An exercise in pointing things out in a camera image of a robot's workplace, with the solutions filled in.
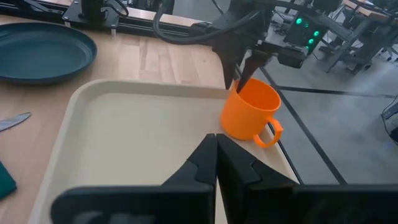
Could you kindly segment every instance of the mug handle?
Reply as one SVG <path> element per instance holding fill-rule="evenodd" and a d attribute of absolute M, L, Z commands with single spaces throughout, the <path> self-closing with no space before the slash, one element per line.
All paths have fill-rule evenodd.
<path fill-rule="evenodd" d="M 260 136 L 258 134 L 253 136 L 254 142 L 260 147 L 270 147 L 270 146 L 274 145 L 275 143 L 277 143 L 279 141 L 280 137 L 282 137 L 282 133 L 284 132 L 284 129 L 283 129 L 282 125 L 280 125 L 278 120 L 276 120 L 273 117 L 268 117 L 267 120 L 274 127 L 275 136 L 274 136 L 273 140 L 269 143 L 264 143 L 260 139 Z"/>

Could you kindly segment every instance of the knife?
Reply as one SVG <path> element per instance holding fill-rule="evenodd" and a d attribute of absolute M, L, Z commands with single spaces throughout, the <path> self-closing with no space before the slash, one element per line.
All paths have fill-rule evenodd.
<path fill-rule="evenodd" d="M 12 118 L 2 120 L 2 121 L 0 121 L 0 131 L 4 131 L 5 129 L 11 128 L 11 127 L 25 121 L 30 116 L 31 116 L 31 113 L 27 112 L 27 113 L 23 113 L 23 114 L 17 115 Z"/>

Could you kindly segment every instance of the orange mug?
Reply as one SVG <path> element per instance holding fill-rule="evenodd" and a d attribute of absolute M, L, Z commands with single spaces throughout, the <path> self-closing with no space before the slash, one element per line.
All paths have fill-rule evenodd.
<path fill-rule="evenodd" d="M 230 136 L 238 140 L 254 140 L 260 147 L 269 147 L 277 143 L 282 136 L 283 128 L 272 116 L 280 107 L 278 93 L 260 80 L 251 78 L 239 92 L 238 82 L 232 87 L 221 113 L 221 126 Z M 260 132 L 270 122 L 275 136 L 269 143 L 264 143 Z"/>

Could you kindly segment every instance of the tray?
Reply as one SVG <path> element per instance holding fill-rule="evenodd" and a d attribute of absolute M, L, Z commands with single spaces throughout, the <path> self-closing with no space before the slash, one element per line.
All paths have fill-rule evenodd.
<path fill-rule="evenodd" d="M 71 97 L 29 223 L 50 223 L 53 199 L 83 185 L 160 185 L 207 133 L 222 133 L 228 90 L 96 80 Z M 271 139 L 267 127 L 264 139 Z M 237 143 L 297 181 L 278 144 Z M 226 223 L 217 189 L 216 223 Z"/>

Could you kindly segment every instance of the concrete floor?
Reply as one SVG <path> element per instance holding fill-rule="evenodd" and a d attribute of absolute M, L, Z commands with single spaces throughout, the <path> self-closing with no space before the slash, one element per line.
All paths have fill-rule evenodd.
<path fill-rule="evenodd" d="M 230 0 L 217 1 L 224 10 L 228 8 Z M 210 22 L 220 16 L 210 0 L 176 0 L 174 14 Z M 280 37 L 270 32 L 269 38 Z M 323 57 L 318 50 L 314 52 L 318 58 Z M 286 67 L 273 60 L 266 70 L 278 86 L 398 94 L 398 63 L 387 62 L 383 55 L 374 58 L 373 62 L 369 70 L 357 75 L 348 73 L 342 63 L 325 73 L 322 62 L 313 55 L 301 69 Z M 256 71 L 255 77 L 267 83 L 270 81 L 260 70 Z M 282 90 L 282 94 L 347 183 L 398 183 L 398 147 L 386 134 L 380 117 L 391 98 L 286 90 Z M 282 144 L 303 182 L 337 184 L 286 105 L 281 107 L 276 118 L 285 129 Z M 391 129 L 394 124 L 388 122 L 387 127 Z"/>

